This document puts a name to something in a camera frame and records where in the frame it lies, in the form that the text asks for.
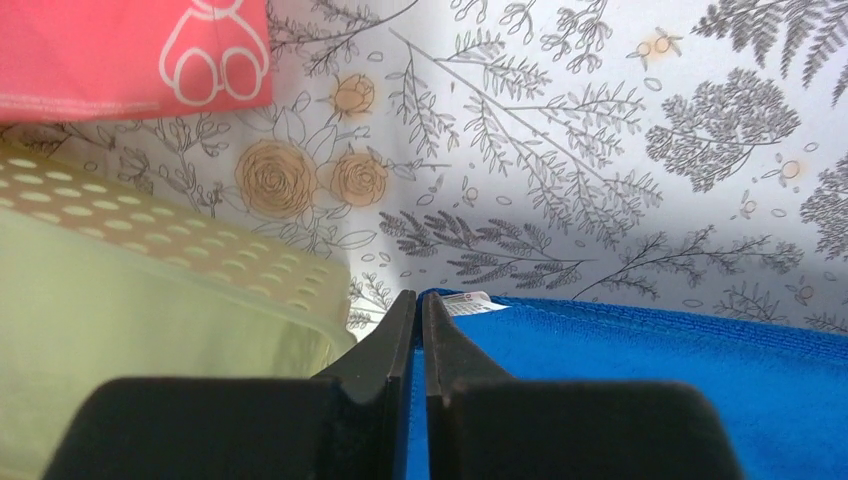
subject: laundry basket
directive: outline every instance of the laundry basket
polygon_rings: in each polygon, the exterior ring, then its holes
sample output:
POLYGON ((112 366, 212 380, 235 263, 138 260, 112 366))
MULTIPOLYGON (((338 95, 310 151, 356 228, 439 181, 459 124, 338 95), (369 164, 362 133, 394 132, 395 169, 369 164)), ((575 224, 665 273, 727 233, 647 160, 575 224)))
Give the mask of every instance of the laundry basket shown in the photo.
POLYGON ((0 149, 0 479, 122 376, 307 377, 355 343, 345 267, 0 149))

